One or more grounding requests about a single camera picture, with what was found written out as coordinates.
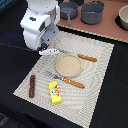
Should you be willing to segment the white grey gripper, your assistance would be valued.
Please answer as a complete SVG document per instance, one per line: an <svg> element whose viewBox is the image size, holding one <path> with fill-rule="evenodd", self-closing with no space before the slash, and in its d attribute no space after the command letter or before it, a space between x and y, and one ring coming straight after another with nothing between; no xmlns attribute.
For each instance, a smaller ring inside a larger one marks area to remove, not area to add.
<svg viewBox="0 0 128 128"><path fill-rule="evenodd" d="M56 26L59 20L59 6L48 13L37 13L27 9L20 22L26 46L33 50L47 48L59 32Z"/></svg>

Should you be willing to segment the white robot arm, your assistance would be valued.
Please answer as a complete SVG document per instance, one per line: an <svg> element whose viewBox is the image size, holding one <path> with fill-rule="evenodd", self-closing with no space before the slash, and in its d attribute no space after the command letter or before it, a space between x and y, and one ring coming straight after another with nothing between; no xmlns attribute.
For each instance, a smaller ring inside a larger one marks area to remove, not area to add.
<svg viewBox="0 0 128 128"><path fill-rule="evenodd" d="M26 46L45 50L58 34L60 20L57 0L26 0L27 10L20 22Z"/></svg>

